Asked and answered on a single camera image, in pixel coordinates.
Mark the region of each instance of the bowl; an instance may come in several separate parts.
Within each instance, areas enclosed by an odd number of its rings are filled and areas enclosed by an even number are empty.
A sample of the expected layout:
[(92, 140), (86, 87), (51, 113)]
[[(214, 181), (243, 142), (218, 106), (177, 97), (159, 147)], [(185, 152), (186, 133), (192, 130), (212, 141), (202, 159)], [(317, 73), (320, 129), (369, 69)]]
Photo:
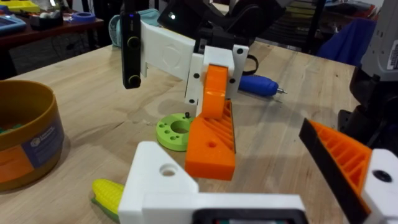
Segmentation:
[(0, 128), (0, 191), (43, 177), (59, 161), (64, 132), (49, 87), (0, 81)]

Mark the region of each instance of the blue fabric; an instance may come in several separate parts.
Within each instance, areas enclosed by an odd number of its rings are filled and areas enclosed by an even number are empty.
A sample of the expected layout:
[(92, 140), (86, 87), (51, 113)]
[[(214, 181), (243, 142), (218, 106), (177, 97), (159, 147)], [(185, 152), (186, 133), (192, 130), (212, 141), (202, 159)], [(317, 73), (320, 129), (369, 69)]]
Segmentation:
[(369, 19), (355, 19), (324, 43), (317, 56), (360, 66), (375, 26), (376, 22)]

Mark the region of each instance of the screw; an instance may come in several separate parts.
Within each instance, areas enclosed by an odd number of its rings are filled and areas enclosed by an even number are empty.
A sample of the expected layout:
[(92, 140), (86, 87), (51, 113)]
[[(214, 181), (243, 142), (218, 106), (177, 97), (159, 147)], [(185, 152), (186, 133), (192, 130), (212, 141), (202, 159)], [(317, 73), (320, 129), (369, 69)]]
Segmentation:
[(383, 182), (387, 182), (387, 183), (391, 183), (392, 182), (392, 178), (390, 176), (390, 174), (388, 174), (387, 172), (383, 171), (383, 170), (374, 170), (372, 171), (373, 175), (383, 181)]

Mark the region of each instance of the green 3d printed part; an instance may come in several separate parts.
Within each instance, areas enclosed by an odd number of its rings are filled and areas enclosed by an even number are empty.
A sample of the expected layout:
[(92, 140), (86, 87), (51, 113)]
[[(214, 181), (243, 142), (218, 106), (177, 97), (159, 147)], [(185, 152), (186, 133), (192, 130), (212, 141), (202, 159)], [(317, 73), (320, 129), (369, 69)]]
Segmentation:
[(187, 118), (185, 114), (171, 114), (156, 124), (156, 138), (158, 142), (173, 151), (186, 151), (189, 128), (194, 118)]
[(93, 182), (95, 197), (91, 201), (98, 205), (113, 221), (119, 222), (118, 207), (124, 186), (110, 180), (98, 179)]

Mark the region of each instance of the bowl label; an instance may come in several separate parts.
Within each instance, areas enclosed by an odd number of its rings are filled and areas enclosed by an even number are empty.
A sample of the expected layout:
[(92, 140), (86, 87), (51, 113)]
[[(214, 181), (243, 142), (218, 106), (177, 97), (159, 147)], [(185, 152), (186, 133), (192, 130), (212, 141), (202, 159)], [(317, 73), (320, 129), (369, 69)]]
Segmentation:
[(21, 145), (0, 151), (0, 183), (32, 172), (62, 148), (64, 133), (59, 114), (49, 127)]

